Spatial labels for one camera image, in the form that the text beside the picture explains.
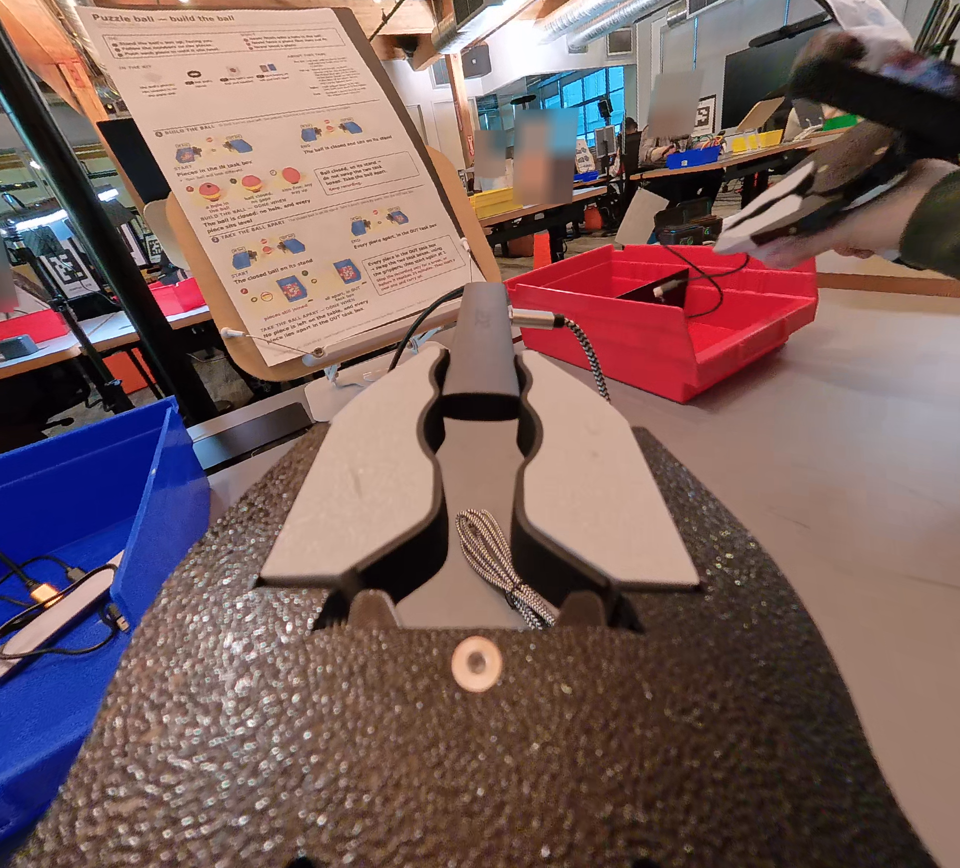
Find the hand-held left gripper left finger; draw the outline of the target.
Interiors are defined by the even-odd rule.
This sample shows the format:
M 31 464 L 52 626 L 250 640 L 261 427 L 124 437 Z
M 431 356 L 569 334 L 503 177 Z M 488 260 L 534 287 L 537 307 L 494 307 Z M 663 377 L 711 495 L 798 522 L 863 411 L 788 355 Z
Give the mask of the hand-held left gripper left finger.
M 258 575 L 276 588 L 366 590 L 400 602 L 444 566 L 449 519 L 437 452 L 450 352 L 426 345 L 329 423 Z

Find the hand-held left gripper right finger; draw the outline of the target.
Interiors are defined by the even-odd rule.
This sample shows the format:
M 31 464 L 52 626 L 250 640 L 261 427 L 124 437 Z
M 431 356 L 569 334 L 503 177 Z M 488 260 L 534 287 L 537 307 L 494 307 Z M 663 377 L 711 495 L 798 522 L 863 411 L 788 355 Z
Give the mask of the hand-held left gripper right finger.
M 631 592 L 691 592 L 700 576 L 627 419 L 534 351 L 520 381 L 511 562 L 563 607 L 591 592 L 613 618 Z

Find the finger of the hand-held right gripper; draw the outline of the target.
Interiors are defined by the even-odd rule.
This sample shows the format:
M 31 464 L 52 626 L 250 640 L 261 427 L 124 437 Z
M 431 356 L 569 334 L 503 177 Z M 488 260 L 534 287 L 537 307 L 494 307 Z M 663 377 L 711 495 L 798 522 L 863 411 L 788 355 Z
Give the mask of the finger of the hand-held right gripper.
M 812 186 L 817 163 L 805 159 L 741 211 L 723 220 L 716 243 L 770 243 L 820 234 L 822 198 Z
M 758 242 L 747 236 L 734 237 L 733 233 L 725 232 L 714 244 L 713 250 L 718 255 L 746 255 L 771 269 L 788 270 L 825 252 L 826 236 L 827 233 L 822 232 Z

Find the red plastic bin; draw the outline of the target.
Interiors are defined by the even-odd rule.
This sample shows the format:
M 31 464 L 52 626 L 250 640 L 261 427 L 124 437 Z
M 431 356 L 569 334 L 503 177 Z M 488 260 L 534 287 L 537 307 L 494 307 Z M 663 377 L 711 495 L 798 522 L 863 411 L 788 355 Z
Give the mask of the red plastic bin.
M 165 317 L 185 314 L 207 306 L 197 280 L 186 279 L 174 284 L 154 283 L 149 286 L 153 298 Z
M 18 314 L 1 320 L 1 340 L 28 336 L 37 345 L 70 334 L 63 317 L 52 309 Z
M 617 296 L 690 270 L 685 306 Z M 606 377 L 684 404 L 783 347 L 816 315 L 815 262 L 776 270 L 706 246 L 604 246 L 507 281 L 510 302 L 584 332 Z

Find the dark grey usb hub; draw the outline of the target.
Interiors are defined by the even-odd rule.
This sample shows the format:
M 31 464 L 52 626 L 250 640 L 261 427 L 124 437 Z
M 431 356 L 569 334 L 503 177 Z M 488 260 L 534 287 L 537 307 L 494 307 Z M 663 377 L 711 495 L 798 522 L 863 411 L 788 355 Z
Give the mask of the dark grey usb hub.
M 463 291 L 440 411 L 468 422 L 507 422 L 519 416 L 521 390 L 502 283 L 470 283 Z

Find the silver usb hub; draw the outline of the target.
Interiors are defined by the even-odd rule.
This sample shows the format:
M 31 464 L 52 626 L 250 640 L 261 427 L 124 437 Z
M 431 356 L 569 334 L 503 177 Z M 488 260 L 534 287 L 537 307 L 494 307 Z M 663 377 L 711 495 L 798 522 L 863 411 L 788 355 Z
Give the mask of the silver usb hub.
M 111 588 L 122 555 L 117 554 L 47 601 L 41 601 L 19 620 L 11 631 L 2 632 L 1 679 L 5 682 L 16 671 L 44 658 L 81 658 L 106 647 L 121 631 L 116 619 L 109 622 L 106 634 L 86 646 L 69 647 L 63 637 L 88 617 L 100 619 L 100 613 L 112 601 Z

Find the person's right hand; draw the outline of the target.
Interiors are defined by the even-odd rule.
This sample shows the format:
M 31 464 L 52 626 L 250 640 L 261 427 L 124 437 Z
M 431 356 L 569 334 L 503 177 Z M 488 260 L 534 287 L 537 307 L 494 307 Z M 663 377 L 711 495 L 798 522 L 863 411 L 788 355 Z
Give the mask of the person's right hand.
M 842 257 L 866 259 L 899 253 L 911 216 L 931 190 L 958 171 L 957 165 L 942 160 L 913 163 L 893 187 L 838 214 L 831 226 L 814 238 L 814 255 L 833 251 Z

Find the black charger device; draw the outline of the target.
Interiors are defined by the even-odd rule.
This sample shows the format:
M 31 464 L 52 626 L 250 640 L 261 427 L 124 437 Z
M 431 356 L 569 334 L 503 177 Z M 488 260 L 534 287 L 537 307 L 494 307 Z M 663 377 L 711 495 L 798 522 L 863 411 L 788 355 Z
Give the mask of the black charger device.
M 719 238 L 723 218 L 713 213 L 709 198 L 695 198 L 669 206 L 654 215 L 654 241 L 668 246 L 712 245 Z

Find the open cardboard box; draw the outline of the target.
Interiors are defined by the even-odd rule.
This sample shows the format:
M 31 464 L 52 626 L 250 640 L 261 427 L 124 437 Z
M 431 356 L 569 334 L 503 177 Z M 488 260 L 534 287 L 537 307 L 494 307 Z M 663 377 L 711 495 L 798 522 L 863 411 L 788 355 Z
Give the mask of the open cardboard box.
M 783 95 L 763 99 L 757 102 L 740 120 L 737 130 L 741 133 L 760 131 L 785 101 Z

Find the large black screen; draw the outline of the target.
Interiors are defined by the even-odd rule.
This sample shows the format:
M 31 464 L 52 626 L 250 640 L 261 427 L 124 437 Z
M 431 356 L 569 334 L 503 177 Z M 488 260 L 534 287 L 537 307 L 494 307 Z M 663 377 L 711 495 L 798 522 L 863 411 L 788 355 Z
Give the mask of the large black screen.
M 724 63 L 721 127 L 739 125 L 756 103 L 775 97 L 786 85 L 791 67 L 816 29 L 764 46 L 748 46 L 728 54 Z

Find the black flat table panel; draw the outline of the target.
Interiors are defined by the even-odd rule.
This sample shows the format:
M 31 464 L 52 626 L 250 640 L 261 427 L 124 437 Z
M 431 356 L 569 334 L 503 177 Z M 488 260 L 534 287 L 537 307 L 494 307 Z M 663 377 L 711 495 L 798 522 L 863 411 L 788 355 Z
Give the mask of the black flat table panel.
M 304 405 L 294 402 L 198 438 L 193 450 L 198 464 L 211 474 L 294 440 L 313 424 Z

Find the grey card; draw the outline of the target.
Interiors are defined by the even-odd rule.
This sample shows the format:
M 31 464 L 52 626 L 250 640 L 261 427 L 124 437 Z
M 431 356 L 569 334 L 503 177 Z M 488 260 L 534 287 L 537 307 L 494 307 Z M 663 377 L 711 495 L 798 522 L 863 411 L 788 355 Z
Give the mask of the grey card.
M 650 190 L 638 189 L 623 214 L 614 238 L 620 246 L 652 244 L 655 234 L 656 215 L 666 210 L 666 198 Z

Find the black bin divider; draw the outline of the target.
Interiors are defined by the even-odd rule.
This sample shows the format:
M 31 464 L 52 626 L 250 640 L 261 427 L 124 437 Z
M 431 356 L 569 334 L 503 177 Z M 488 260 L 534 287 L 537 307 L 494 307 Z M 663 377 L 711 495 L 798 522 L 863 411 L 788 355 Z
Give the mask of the black bin divider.
M 689 277 L 690 270 L 688 268 L 681 269 L 652 282 L 624 291 L 616 298 L 621 301 L 673 307 L 682 310 L 686 305 Z

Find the black metal pole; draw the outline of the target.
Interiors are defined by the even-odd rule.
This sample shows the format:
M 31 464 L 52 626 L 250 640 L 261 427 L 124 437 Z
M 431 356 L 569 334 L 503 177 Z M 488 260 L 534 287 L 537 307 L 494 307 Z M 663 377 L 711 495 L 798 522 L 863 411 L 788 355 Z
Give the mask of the black metal pole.
M 14 129 L 46 173 L 84 249 L 136 330 L 159 387 L 167 395 L 175 395 L 188 425 L 213 418 L 217 406 L 191 358 L 176 341 L 170 323 L 5 29 L 1 30 L 1 101 Z

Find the black rectangular board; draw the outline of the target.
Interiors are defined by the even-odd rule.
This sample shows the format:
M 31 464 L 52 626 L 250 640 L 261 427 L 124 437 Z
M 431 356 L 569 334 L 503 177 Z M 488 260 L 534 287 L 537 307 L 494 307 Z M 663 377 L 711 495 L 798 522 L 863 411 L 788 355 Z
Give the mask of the black rectangular board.
M 165 201 L 170 186 L 134 120 L 113 118 L 96 127 L 141 202 Z

